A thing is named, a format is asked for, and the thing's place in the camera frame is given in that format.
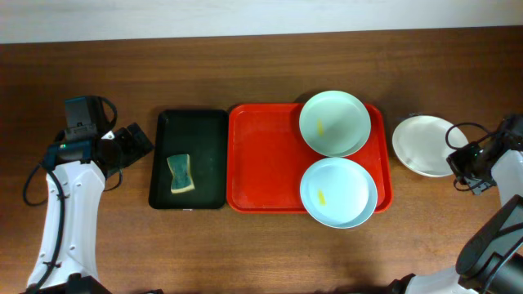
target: white plate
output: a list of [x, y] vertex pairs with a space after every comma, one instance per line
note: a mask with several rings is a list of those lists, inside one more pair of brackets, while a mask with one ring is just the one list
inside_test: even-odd
[[[420, 115], [405, 119], [392, 135], [392, 147], [398, 159], [411, 171], [422, 176], [452, 175], [446, 159], [454, 150], [445, 143], [445, 133], [453, 124], [441, 118]], [[462, 147], [468, 144], [465, 135], [454, 128], [449, 143]]]

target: black tray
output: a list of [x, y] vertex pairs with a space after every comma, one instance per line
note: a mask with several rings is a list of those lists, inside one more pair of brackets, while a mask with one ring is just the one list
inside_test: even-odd
[[[165, 110], [158, 116], [149, 205], [156, 209], [218, 209], [226, 202], [227, 130], [224, 110]], [[171, 193], [167, 157], [189, 154], [196, 189]]]

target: green scouring pad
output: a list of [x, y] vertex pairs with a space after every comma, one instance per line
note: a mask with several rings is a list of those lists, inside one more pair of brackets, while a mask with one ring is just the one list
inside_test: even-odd
[[172, 173], [171, 193], [179, 194], [195, 189], [190, 176], [189, 154], [173, 155], [167, 158]]

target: white wall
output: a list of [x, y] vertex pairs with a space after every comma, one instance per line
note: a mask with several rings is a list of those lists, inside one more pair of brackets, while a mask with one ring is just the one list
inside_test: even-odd
[[523, 0], [0, 0], [0, 42], [523, 25]]

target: wooden table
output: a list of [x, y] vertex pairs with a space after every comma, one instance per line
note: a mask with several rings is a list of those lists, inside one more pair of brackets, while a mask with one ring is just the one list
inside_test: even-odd
[[[348, 91], [383, 113], [390, 141], [411, 113], [497, 127], [523, 111], [523, 28], [433, 29], [265, 37], [70, 42], [0, 47], [0, 292], [21, 292], [36, 261], [46, 213], [21, 190], [56, 132], [63, 101], [85, 94], [118, 106], [154, 141], [163, 109], [304, 101]], [[465, 129], [469, 139], [476, 130]], [[117, 293], [313, 292], [387, 285], [454, 265], [498, 210], [496, 189], [459, 193], [452, 177], [419, 176], [389, 149], [395, 199], [357, 229], [308, 215], [242, 215], [225, 206], [156, 211], [147, 203], [153, 155], [103, 195], [96, 260]], [[43, 172], [29, 190], [45, 197]]]

